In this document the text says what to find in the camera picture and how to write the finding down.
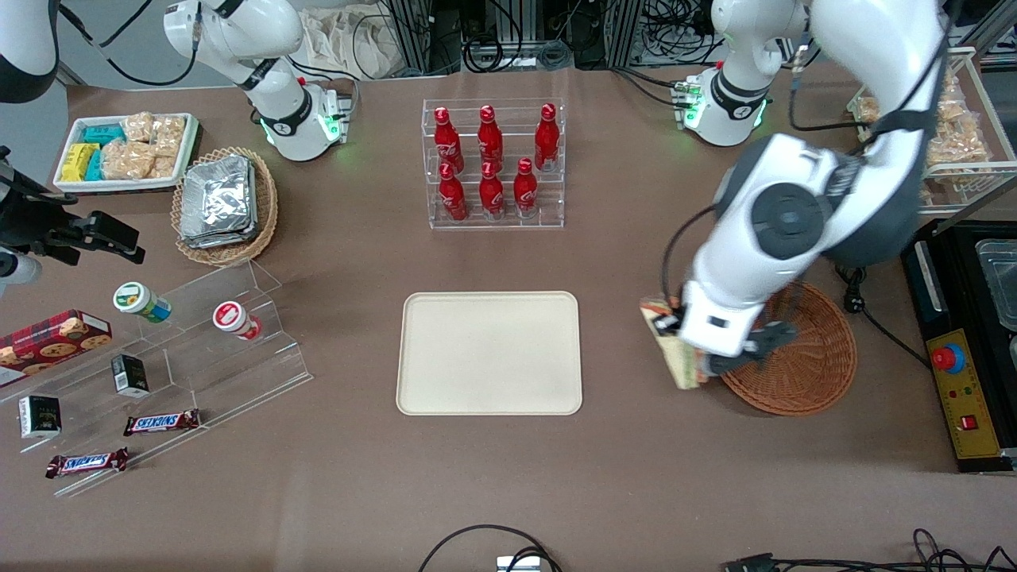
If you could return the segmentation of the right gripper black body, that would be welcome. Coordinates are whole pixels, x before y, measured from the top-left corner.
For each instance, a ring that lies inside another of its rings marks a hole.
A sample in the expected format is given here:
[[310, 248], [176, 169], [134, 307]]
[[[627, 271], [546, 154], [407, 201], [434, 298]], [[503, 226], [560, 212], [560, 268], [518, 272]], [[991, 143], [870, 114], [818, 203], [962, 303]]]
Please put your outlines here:
[[1, 239], [5, 249], [37, 258], [79, 263], [81, 249], [94, 250], [87, 221], [65, 210], [79, 199], [50, 193], [10, 165], [10, 149], [1, 148]]

